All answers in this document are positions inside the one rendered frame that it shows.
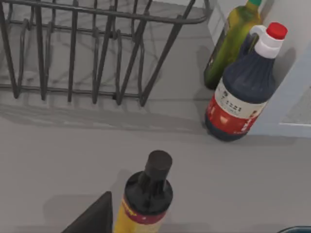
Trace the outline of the dark bottle with red cap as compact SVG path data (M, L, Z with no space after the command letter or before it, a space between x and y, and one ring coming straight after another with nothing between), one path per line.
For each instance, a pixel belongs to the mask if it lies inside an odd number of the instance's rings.
M276 91L273 68L287 32L279 22L250 29L207 106L205 124L211 135L235 141L249 132Z

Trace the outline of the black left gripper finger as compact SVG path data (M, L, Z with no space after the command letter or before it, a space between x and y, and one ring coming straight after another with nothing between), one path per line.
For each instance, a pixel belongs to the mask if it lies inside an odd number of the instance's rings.
M112 233L112 192L106 191L61 233Z

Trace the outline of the dark teal rounded object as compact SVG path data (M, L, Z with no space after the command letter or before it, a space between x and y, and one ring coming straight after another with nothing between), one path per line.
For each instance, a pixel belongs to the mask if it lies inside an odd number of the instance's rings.
M293 226L283 229L277 233L311 233L311 226Z

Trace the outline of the black bottle with yellow label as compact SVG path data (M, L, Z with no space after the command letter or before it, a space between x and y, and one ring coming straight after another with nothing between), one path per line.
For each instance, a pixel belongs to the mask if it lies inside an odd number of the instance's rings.
M113 233L158 233L173 200L167 176L172 157L163 150L152 151L143 171L126 182Z

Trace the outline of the green bottle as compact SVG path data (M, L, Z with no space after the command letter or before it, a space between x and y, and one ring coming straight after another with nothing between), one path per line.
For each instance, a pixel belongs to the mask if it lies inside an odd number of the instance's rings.
M204 71L206 88L216 89L225 68L237 59L250 29L261 24L261 2L262 0L248 0L245 5L237 6L229 13Z

